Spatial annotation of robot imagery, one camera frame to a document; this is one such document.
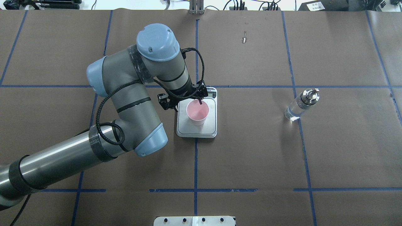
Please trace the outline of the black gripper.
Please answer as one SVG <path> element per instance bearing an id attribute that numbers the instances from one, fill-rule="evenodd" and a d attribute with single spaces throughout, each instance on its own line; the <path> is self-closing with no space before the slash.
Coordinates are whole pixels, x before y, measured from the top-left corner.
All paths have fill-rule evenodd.
<path id="1" fill-rule="evenodd" d="M 207 86 L 204 81 L 198 81 L 195 85 L 192 82 L 187 82 L 177 90 L 169 90 L 162 83 L 157 83 L 166 91 L 166 94 L 157 95 L 158 102 L 164 110 L 174 109 L 177 111 L 179 102 L 186 99 L 196 99 L 202 105 L 202 100 L 208 96 Z"/>

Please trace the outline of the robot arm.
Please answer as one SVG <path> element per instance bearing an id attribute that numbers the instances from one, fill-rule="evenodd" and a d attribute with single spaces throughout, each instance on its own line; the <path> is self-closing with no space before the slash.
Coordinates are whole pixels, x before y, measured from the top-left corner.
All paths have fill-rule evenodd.
<path id="1" fill-rule="evenodd" d="M 190 78 L 185 63 L 189 51 L 200 54 L 196 48 L 182 49 L 168 26 L 155 23 L 139 31 L 134 45 L 90 64 L 87 79 L 103 97 L 93 126 L 1 166 L 1 210 L 124 153 L 147 156 L 162 149 L 168 138 L 146 84 L 157 83 L 165 90 L 157 96 L 164 110 L 176 110 L 185 99 L 207 97 L 204 74 L 196 83 Z"/>

